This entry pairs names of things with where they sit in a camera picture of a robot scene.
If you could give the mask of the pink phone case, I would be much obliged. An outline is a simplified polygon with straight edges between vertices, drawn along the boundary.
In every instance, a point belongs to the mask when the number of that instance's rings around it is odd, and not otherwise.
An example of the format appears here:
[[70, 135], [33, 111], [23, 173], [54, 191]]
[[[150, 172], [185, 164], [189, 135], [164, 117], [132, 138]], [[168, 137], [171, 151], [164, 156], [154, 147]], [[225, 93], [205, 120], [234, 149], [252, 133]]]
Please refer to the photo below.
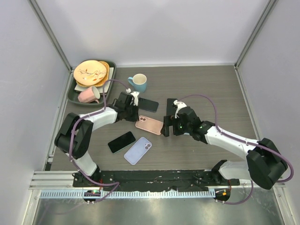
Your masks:
[[135, 127], [155, 135], [161, 135], [163, 122], [140, 115]]

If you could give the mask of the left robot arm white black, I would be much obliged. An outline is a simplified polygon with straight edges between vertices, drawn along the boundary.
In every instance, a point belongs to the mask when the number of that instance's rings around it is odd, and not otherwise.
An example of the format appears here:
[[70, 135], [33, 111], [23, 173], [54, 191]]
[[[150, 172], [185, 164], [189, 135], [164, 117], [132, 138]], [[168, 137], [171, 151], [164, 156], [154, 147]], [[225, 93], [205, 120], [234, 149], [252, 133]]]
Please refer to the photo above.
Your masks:
[[54, 145], [69, 157], [89, 187], [99, 185], [101, 176], [99, 166], [88, 153], [92, 132], [120, 120], [138, 121], [138, 98], [138, 91], [122, 92], [113, 104], [88, 114], [69, 113], [64, 119]]

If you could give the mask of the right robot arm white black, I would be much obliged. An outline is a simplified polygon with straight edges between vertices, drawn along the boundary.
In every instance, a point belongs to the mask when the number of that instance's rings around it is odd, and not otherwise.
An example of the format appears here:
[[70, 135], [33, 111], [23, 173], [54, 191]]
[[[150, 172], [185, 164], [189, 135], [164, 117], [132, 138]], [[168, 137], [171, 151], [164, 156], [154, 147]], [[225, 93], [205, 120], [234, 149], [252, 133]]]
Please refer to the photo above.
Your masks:
[[161, 129], [163, 136], [169, 136], [170, 127], [175, 136], [189, 135], [196, 141], [218, 146], [242, 158], [241, 162], [223, 160], [215, 165], [216, 171], [211, 178], [217, 185], [223, 185], [231, 179], [245, 179], [270, 190], [288, 168], [273, 141], [228, 134], [215, 123], [200, 120], [189, 106], [178, 109], [174, 115], [164, 116]]

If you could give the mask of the dark green phone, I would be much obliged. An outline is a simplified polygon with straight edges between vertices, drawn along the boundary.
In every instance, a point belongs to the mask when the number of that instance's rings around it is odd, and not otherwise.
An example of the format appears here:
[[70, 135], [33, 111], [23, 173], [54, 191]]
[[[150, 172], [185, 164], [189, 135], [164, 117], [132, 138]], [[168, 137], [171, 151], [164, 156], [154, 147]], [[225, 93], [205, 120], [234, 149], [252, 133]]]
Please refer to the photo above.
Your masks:
[[132, 134], [131, 131], [119, 136], [118, 138], [110, 141], [108, 143], [108, 147], [112, 154], [119, 152], [120, 150], [124, 149], [125, 147], [131, 145], [136, 141], [136, 138]]

